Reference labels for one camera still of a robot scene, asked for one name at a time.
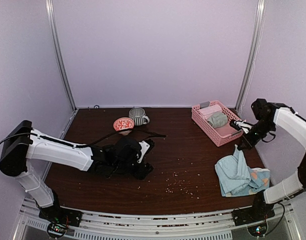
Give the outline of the pink plastic basket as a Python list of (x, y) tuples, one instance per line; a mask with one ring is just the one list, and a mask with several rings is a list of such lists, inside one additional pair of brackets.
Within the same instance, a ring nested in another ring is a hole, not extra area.
[(243, 130), (230, 126), (230, 121), (240, 120), (220, 101), (203, 102), (191, 107), (192, 120), (220, 147), (242, 136)]

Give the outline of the light blue towel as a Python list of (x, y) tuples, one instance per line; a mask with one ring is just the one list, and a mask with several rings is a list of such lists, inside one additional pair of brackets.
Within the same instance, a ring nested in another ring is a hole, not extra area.
[(251, 174), (242, 150), (235, 144), (233, 154), (221, 158), (214, 166), (223, 197), (249, 195)]

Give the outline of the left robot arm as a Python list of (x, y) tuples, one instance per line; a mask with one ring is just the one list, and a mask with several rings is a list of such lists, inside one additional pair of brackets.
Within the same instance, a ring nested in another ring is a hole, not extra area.
[(32, 128), (32, 122), (22, 121), (0, 141), (0, 171), (17, 179), (40, 208), (41, 214), (54, 222), (65, 218), (58, 196), (38, 176), (29, 160), (42, 160), (76, 168), (82, 172), (103, 175), (130, 174), (143, 180), (153, 171), (144, 157), (155, 146), (154, 141), (123, 136), (117, 143), (98, 146), (78, 144), (54, 138)]

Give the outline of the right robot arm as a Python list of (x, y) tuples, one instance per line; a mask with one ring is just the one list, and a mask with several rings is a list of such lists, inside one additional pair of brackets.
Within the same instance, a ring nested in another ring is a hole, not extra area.
[(285, 103), (269, 102), (257, 98), (251, 104), (256, 123), (242, 123), (246, 132), (242, 135), (239, 150), (252, 149), (259, 142), (268, 143), (268, 136), (276, 138), (282, 133), (286, 140), (279, 139), (274, 151), (271, 147), (266, 156), (277, 163), (272, 163), (274, 171), (278, 167), (289, 175), (281, 174), (280, 182), (255, 194), (251, 207), (243, 210), (243, 214), (252, 220), (262, 220), (273, 210), (275, 204), (292, 199), (306, 190), (306, 119)]

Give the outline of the red patterned bowl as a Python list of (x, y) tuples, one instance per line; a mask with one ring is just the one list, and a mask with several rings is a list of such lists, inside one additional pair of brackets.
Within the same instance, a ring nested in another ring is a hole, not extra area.
[(134, 126), (135, 126), (134, 121), (129, 117), (118, 118), (113, 123), (114, 130), (124, 136), (127, 136), (132, 131)]

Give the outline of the grey green rolled towel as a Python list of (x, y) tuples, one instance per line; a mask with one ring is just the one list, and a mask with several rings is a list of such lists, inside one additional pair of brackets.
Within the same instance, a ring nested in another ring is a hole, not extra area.
[(212, 128), (217, 129), (228, 123), (228, 117), (222, 112), (217, 112), (211, 115), (206, 121)]

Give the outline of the striped ceramic mug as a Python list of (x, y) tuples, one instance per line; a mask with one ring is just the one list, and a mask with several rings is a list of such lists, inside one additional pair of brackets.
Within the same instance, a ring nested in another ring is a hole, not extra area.
[(147, 125), (150, 123), (150, 118), (141, 107), (134, 107), (129, 111), (128, 117), (134, 121), (136, 126)]

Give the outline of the blue patterned towel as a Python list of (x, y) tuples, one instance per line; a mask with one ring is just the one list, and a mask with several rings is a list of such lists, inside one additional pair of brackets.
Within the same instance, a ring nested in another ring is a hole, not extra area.
[(270, 187), (271, 171), (267, 168), (248, 168), (250, 173), (250, 182), (248, 193), (254, 195)]

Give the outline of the pink folded towel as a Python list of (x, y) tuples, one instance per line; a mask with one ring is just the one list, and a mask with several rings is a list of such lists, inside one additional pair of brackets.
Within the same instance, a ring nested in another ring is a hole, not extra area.
[(222, 108), (220, 107), (220, 105), (215, 104), (210, 105), (208, 107), (200, 108), (198, 112), (200, 115), (207, 119), (215, 113), (222, 112)]

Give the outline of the right aluminium frame post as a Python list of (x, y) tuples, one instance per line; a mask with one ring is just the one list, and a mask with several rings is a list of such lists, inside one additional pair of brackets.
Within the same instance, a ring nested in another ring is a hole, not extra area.
[(266, 0), (258, 0), (257, 1), (257, 9), (253, 27), (253, 34), (250, 44), (250, 50), (248, 54), (248, 59), (246, 63), (246, 68), (244, 71), (242, 84), (240, 87), (240, 91), (238, 94), (237, 102), (235, 105), (235, 109), (239, 112), (242, 110), (245, 99), (247, 97), (249, 87), (251, 84), (251, 78), (253, 74), (253, 68), (255, 65), (256, 55), (260, 46), (260, 40), (263, 32), (263, 22), (266, 8)]

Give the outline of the aluminium frame post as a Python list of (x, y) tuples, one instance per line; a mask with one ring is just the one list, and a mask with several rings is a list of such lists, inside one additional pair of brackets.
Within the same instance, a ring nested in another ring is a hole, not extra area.
[(75, 112), (77, 110), (77, 106), (76, 106), (76, 103), (73, 97), (73, 93), (72, 93), (72, 90), (69, 84), (69, 80), (68, 80), (68, 76), (67, 76), (67, 72), (65, 69), (65, 63), (64, 63), (61, 46), (60, 46), (59, 35), (57, 31), (53, 1), (46, 0), (45, 6), (46, 6), (46, 14), (47, 14), (47, 18), (48, 18), (48, 22), (50, 26), (50, 31), (51, 31), (51, 36), (52, 36), (52, 41), (53, 41), (53, 46), (54, 46), (54, 51), (55, 51), (55, 58), (56, 58), (60, 78), (63, 83), (64, 92), (68, 99), (70, 108), (73, 112)]
[(246, 63), (246, 68), (244, 71), (242, 84), (240, 87), (240, 91), (238, 94), (237, 102), (235, 105), (235, 109), (239, 112), (242, 110), (245, 99), (247, 97), (249, 87), (251, 84), (251, 78), (253, 74), (253, 68), (255, 65), (256, 55), (260, 46), (260, 40), (263, 32), (263, 22), (266, 8), (266, 0), (258, 0), (257, 1), (257, 9), (253, 27), (253, 34), (250, 44), (250, 50), (248, 54), (248, 59)]

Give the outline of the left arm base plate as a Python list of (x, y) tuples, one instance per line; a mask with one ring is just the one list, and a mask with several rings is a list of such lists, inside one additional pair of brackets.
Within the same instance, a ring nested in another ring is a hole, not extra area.
[(53, 205), (50, 207), (40, 207), (37, 205), (39, 209), (39, 217), (41, 219), (48, 220), (50, 223), (54, 223), (57, 225), (62, 225), (64, 227), (72, 226), (79, 227), (82, 219), (83, 213), (79, 210), (73, 210), (68, 208), (63, 208), (61, 206)]

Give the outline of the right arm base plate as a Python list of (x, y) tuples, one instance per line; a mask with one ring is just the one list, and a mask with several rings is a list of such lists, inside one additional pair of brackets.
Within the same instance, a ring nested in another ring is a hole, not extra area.
[(249, 225), (256, 222), (265, 221), (275, 216), (273, 209), (260, 211), (253, 206), (237, 208), (232, 211), (232, 218), (235, 226)]

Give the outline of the front aluminium rail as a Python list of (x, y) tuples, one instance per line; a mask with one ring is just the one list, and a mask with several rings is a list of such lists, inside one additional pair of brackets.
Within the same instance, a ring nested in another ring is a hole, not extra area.
[(267, 227), (266, 240), (300, 240), (290, 203), (274, 207), (267, 220), (236, 225), (232, 210), (175, 214), (129, 215), (82, 210), (79, 226), (64, 240), (257, 240), (255, 230)]

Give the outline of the left aluminium frame post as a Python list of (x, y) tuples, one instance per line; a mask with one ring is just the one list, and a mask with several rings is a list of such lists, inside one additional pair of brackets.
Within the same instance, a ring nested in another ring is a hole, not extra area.
[(69, 84), (69, 80), (68, 80), (68, 76), (67, 76), (67, 72), (65, 69), (65, 63), (64, 63), (61, 46), (60, 46), (59, 35), (57, 31), (53, 1), (46, 0), (45, 6), (46, 6), (46, 14), (47, 14), (47, 18), (48, 18), (48, 22), (50, 26), (50, 31), (51, 31), (51, 36), (52, 36), (52, 41), (53, 41), (53, 46), (54, 46), (54, 51), (55, 51), (55, 58), (56, 58), (60, 78), (63, 83), (64, 92), (68, 99), (70, 108), (73, 112), (75, 112), (77, 110), (77, 106), (76, 106), (76, 103), (73, 97), (73, 93), (72, 93), (72, 90)]

